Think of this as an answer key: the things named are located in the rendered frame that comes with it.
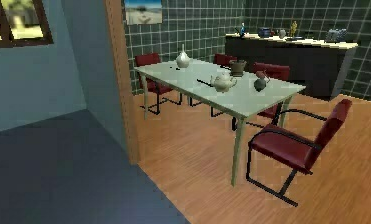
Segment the dark grey jug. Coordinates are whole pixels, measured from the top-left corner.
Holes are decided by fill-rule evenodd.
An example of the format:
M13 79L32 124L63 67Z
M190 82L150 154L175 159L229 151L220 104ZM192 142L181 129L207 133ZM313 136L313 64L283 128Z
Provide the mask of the dark grey jug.
M260 92L266 88L266 85L270 81L270 78L268 77L265 70L257 71L255 75L257 77L257 80L254 82L254 88L257 92Z

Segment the white round vase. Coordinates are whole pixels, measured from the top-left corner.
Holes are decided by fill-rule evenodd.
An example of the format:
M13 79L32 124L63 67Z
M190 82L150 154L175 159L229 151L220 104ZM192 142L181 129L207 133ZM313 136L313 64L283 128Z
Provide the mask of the white round vase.
M190 64L190 58L185 52L185 45L182 45L182 50L176 58L178 68L187 68Z

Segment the cream teapot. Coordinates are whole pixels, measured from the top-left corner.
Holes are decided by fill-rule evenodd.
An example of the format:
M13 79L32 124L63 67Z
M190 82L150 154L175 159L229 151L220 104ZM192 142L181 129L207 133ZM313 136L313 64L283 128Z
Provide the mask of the cream teapot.
M228 92L231 87L237 84L237 79L224 72L217 76L211 76L210 84L214 86L217 92Z

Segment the brown framed window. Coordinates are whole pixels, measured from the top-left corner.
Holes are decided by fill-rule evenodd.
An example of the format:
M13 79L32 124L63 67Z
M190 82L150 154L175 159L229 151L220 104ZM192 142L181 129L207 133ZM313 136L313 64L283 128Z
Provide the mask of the brown framed window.
M52 43L42 0L0 0L0 48Z

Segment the black sideboard with cream top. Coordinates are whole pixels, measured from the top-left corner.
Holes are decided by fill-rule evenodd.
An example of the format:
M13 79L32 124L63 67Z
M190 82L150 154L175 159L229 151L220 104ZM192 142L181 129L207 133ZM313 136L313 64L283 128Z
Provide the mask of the black sideboard with cream top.
M255 62L288 66L289 82L304 85L304 95L325 101L340 94L356 49L356 43L225 36L225 53L245 60L246 71L252 72Z

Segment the brown green pot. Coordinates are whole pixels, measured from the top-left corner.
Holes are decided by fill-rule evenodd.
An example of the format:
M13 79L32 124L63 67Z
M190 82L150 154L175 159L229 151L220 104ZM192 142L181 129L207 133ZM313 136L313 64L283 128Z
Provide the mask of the brown green pot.
M245 60L230 60L230 74L234 77L242 77L246 64Z

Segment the grey toaster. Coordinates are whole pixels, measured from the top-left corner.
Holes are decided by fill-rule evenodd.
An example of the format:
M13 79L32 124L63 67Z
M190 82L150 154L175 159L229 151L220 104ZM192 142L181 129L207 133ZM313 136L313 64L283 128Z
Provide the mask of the grey toaster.
M325 41L330 43L344 42L346 34L346 29L330 29L326 34Z

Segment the red chair with black frame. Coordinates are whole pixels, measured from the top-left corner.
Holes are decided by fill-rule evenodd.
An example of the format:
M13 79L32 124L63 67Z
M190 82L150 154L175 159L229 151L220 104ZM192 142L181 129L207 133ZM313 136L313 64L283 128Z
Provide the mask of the red chair with black frame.
M157 68L160 63L160 56L156 52L135 56L135 65L138 68L137 73L140 87L145 95L147 95L148 92L156 95L156 102L154 104L147 105L147 102L144 102L141 108L143 108L145 112L150 112L155 115L160 114L161 104L170 102L181 105L183 99L182 93L179 93L177 101L163 97L163 94L173 91L173 88L158 78L159 71Z
M351 100L343 99L336 104L329 117L323 117L300 109L281 111L272 120L271 124L264 126L262 130L256 133L248 142L246 180L284 202L297 207L297 202L285 196L288 187L298 172L305 175L313 174L311 168L323 149L344 124L351 106ZM300 113L321 120L324 124L315 140L312 141L276 125L279 116L285 113ZM251 153L253 150L292 169L279 191L275 191L250 177Z
M231 60L236 60L236 57L216 53L214 55L213 63L219 65L220 67L230 67L230 61ZM200 105L200 102L194 103L193 99L191 97L187 97L187 101L188 101L188 105L191 106L191 107L195 107L195 106ZM221 115L221 112L215 113L213 107L210 108L210 112L211 112L212 117L217 117L217 116Z
M289 66L283 66L283 65L274 65L274 64L267 64L267 63L260 63L255 62L252 67L252 72L256 73L257 71L263 71L265 70L269 78L274 78L282 81L288 81L289 75L290 75L290 67ZM277 114L277 108L278 105L274 105L272 107L269 107L261 112L259 112L257 115L266 117L269 119L274 119L274 117ZM261 125L247 122L247 124L260 127ZM232 118L232 130L236 130L236 118Z

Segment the framed beach picture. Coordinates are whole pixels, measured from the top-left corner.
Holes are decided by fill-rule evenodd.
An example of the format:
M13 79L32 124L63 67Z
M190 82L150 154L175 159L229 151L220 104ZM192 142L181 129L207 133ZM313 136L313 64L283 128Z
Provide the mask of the framed beach picture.
M160 24L163 21L162 0L124 0L128 25Z

